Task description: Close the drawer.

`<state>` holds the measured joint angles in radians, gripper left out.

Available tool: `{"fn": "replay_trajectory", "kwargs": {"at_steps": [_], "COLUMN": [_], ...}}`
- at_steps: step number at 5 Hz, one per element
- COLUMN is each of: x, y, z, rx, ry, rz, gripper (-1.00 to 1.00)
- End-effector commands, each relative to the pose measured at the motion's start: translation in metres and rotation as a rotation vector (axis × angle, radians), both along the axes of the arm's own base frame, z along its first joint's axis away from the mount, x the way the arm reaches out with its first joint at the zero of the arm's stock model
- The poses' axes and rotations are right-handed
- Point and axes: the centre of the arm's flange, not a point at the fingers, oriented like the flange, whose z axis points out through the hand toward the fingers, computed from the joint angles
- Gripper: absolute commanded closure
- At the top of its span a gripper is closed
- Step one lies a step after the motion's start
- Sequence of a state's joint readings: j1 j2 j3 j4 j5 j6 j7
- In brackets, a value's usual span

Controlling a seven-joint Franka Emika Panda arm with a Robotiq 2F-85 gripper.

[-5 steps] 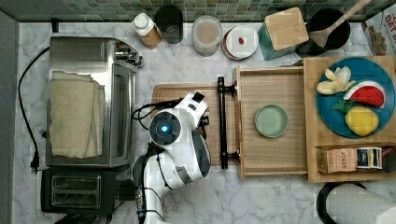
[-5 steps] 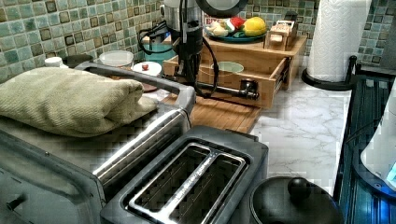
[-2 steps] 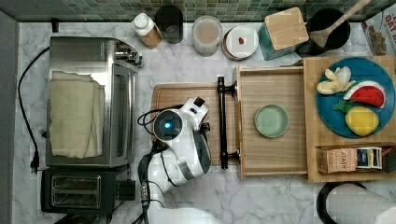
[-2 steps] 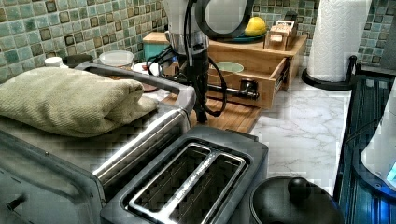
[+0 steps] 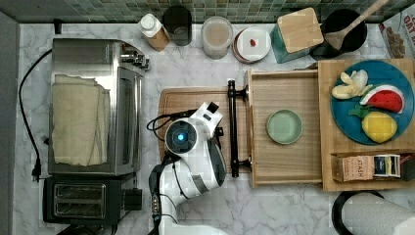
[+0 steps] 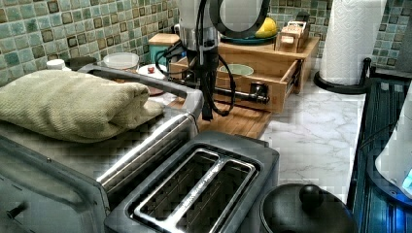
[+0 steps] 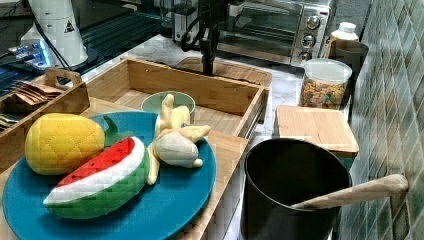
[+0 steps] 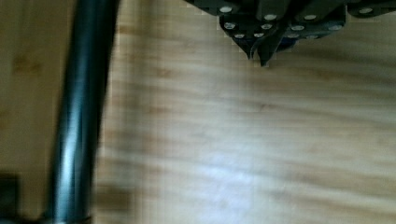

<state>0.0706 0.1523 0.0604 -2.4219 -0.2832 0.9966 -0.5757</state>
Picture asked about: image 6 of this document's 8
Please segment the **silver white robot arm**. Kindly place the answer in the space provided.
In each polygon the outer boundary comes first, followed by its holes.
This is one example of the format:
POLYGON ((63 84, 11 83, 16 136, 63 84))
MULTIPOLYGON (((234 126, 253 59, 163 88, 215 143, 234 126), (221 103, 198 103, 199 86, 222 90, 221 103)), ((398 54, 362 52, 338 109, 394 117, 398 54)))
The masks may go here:
POLYGON ((217 68, 222 59, 218 52, 219 35, 229 38, 253 36, 263 25, 270 0, 176 0, 180 13, 180 40, 187 51, 189 67, 200 80, 205 103, 202 118, 213 113, 225 117, 230 111, 219 110, 213 98, 217 68))

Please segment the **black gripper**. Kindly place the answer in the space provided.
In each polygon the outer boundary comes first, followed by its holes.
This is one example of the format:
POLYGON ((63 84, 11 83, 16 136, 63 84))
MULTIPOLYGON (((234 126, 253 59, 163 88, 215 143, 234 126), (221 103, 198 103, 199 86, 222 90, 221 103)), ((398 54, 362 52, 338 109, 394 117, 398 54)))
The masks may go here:
POLYGON ((217 66, 219 64, 219 52, 217 48, 203 52, 203 64, 199 63, 199 54, 196 51, 187 51, 188 62, 195 60, 191 70, 196 80, 200 80, 200 90, 203 93, 204 104, 202 119, 213 119, 213 89, 216 83, 217 66))

